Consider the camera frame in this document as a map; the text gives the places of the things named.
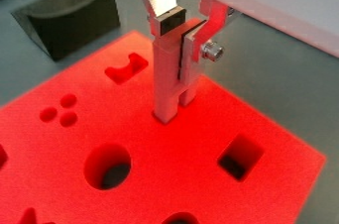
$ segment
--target hole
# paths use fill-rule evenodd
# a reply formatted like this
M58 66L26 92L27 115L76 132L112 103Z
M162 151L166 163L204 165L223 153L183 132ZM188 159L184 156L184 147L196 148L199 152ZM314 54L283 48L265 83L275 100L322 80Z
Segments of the hole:
M8 160L8 156L7 156L7 154L6 154L4 148L3 148L2 145L0 145L0 169L2 169L2 167L4 166L7 160Z
M219 158L219 166L238 181L243 181L262 154L263 149L245 136L238 136Z
M130 64L126 67L123 68L108 67L104 71L107 77L116 84L124 83L148 65L148 61L139 54L131 54L128 58L130 58Z
M51 122L56 116L58 116L58 109L54 107L46 108L42 112L40 112L40 119L43 122L48 123Z
M127 150L115 144L104 144L92 150L84 163L84 178L100 190L119 187L131 171Z
M64 108L71 108L76 103L78 97L74 94L67 94L60 100L60 104Z
M34 208L28 208L24 212L22 220L19 221L19 224L32 224L32 223L38 223L36 210Z
M60 118L60 124L64 127L71 127L78 120L79 120L78 114L75 112L67 112Z
M199 224L196 217L187 212L174 214L163 224Z

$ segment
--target red foam block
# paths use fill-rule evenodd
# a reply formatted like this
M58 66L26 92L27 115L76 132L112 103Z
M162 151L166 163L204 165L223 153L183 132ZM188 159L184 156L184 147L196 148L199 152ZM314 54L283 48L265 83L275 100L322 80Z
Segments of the red foam block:
M325 164L206 76L159 123L136 32L10 103L0 128L2 224L293 223ZM112 167L124 175L106 186Z

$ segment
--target gray floor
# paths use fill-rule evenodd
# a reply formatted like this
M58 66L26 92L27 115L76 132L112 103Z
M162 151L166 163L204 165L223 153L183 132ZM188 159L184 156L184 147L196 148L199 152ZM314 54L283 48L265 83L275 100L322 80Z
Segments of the gray floor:
M35 0L0 0L0 105L131 30L151 37L142 0L116 0L122 27L59 62L31 42L10 12ZM179 0L198 15L199 0ZM207 74L327 155L298 224L339 224L339 59L242 15L216 40L227 55Z

